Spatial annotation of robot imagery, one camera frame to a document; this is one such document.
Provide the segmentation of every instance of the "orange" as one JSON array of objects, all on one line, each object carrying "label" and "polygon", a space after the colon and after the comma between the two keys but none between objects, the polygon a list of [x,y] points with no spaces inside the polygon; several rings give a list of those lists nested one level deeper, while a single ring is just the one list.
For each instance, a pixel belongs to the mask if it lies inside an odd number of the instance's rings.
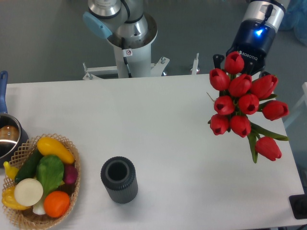
[{"label": "orange", "polygon": [[48,216],[58,218],[68,210],[71,200],[67,193],[54,191],[44,201],[44,209]]}]

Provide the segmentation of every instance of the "yellow squash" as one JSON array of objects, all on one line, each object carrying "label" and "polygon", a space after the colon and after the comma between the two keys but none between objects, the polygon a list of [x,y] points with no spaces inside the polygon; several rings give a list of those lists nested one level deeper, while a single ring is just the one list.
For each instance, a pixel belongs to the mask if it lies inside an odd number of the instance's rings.
[{"label": "yellow squash", "polygon": [[5,174],[13,181],[19,169],[17,169],[16,167],[10,166],[10,163],[8,163],[7,161],[3,163],[3,166],[5,168]]},{"label": "yellow squash", "polygon": [[7,188],[2,193],[2,203],[6,207],[17,210],[26,210],[30,207],[19,204],[14,197],[15,186]]},{"label": "yellow squash", "polygon": [[58,140],[50,137],[42,137],[37,142],[37,148],[44,156],[56,155],[64,164],[73,164],[75,158],[73,154],[65,148],[65,146]]}]

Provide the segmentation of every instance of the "saucepan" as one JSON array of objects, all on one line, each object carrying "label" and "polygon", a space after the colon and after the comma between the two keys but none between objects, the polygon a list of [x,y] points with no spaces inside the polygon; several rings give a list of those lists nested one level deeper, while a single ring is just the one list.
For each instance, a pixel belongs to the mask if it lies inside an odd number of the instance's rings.
[{"label": "saucepan", "polygon": [[0,168],[3,168],[3,163],[10,161],[18,147],[28,140],[28,135],[19,121],[8,114],[5,102],[8,76],[7,71],[0,73]]}]

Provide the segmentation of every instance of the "white table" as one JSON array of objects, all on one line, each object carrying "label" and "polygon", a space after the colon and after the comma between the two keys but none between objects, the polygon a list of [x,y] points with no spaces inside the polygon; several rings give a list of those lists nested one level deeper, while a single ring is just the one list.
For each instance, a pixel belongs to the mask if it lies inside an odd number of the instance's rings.
[{"label": "white table", "polygon": [[[288,142],[254,164],[247,138],[215,136],[208,75],[10,84],[9,114],[30,137],[58,133],[79,150],[77,203],[54,229],[240,230],[306,224],[288,197],[303,188]],[[282,120],[253,121],[285,135]],[[113,156],[135,165],[139,193],[113,202],[100,170]],[[0,180],[4,170],[0,171]],[[0,212],[1,229],[14,229]]]}]

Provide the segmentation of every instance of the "cucumber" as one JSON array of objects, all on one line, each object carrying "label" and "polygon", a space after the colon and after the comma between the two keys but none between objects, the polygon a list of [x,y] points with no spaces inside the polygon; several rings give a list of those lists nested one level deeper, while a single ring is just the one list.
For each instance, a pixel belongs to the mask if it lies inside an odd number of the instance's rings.
[{"label": "cucumber", "polygon": [[38,149],[35,149],[15,176],[15,183],[18,184],[24,179],[33,178],[36,174],[36,167],[42,158],[43,155],[38,151]]}]

